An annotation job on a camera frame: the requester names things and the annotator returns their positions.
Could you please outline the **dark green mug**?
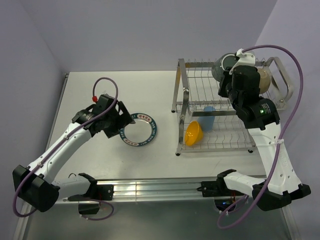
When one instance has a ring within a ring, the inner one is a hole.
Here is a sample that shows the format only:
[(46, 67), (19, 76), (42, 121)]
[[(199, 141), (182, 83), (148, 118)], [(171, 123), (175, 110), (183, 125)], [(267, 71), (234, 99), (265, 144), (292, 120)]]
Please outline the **dark green mug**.
[(221, 56), (213, 63), (211, 68), (213, 78), (220, 83), (225, 77), (224, 72), (229, 72), (237, 61), (234, 53), (227, 53)]

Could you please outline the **beige floral ceramic bowl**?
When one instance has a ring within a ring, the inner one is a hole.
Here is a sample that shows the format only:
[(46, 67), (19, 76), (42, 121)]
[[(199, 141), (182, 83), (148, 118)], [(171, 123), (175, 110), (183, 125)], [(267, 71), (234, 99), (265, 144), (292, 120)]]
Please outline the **beige floral ceramic bowl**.
[(269, 90), (269, 87), (271, 85), (271, 76), (263, 68), (258, 68), (257, 71), (260, 75), (260, 81), (259, 81), (260, 91), (259, 91), (259, 93), (264, 94)]

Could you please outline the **blue plastic cup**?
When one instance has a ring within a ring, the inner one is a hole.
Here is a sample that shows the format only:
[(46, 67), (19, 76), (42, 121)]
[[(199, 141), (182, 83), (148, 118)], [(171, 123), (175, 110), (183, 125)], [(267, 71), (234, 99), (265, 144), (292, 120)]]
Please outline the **blue plastic cup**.
[[(213, 106), (206, 106), (203, 112), (213, 112), (216, 109)], [(203, 132), (210, 132), (213, 130), (215, 116), (200, 116), (197, 119)]]

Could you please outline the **orange plastic bowl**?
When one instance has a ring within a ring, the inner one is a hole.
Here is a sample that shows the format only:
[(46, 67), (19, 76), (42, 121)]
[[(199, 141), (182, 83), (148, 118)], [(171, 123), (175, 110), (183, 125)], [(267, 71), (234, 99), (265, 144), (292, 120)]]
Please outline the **orange plastic bowl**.
[(185, 132), (184, 141), (187, 146), (193, 146), (203, 139), (203, 131), (197, 121), (192, 121)]

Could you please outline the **clear glass cup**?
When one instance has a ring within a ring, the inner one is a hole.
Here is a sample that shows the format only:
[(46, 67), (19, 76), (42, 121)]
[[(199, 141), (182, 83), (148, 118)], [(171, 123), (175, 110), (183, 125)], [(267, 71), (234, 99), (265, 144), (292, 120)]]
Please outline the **clear glass cup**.
[(190, 105), (189, 105), (189, 110), (190, 110), (191, 112), (196, 112), (197, 109), (198, 109), (198, 105), (197, 105), (197, 104), (190, 104)]

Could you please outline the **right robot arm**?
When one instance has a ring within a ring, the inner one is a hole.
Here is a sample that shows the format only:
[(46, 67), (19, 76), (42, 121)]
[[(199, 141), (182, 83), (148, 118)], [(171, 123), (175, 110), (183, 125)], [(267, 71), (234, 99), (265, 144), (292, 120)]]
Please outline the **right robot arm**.
[(223, 82), (226, 96), (257, 147), (267, 179), (229, 169), (217, 176), (216, 189), (222, 195), (232, 190), (248, 195), (261, 210), (271, 211), (310, 195), (311, 188), (293, 169), (277, 108), (272, 100), (260, 96), (260, 78), (256, 67), (239, 65)]

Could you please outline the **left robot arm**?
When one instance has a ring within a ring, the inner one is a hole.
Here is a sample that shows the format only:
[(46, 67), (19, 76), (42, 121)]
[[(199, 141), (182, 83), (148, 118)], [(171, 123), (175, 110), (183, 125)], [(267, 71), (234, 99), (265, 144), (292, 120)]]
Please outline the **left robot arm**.
[(76, 113), (62, 136), (38, 159), (13, 170), (14, 198), (21, 198), (40, 212), (63, 198), (95, 199), (98, 181), (92, 176), (80, 173), (65, 181), (55, 178), (70, 157), (96, 134), (104, 132), (112, 138), (133, 122), (122, 101), (102, 94), (96, 103)]

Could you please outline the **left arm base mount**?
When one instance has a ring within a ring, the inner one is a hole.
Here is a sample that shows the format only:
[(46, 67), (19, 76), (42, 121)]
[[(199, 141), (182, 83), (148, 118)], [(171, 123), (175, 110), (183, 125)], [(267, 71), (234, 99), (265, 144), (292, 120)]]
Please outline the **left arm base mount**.
[(86, 201), (86, 200), (101, 200), (111, 201), (114, 194), (114, 185), (112, 184), (98, 184), (90, 188), (85, 194), (77, 194), (68, 197), (69, 201)]

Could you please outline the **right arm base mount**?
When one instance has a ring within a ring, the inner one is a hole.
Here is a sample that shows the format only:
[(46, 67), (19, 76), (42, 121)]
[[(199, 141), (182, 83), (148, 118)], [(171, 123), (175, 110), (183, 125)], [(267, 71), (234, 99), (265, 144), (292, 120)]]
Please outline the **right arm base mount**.
[(220, 180), (202, 181), (200, 187), (196, 189), (201, 192), (204, 198), (208, 197), (237, 197), (244, 194), (227, 188), (226, 184)]

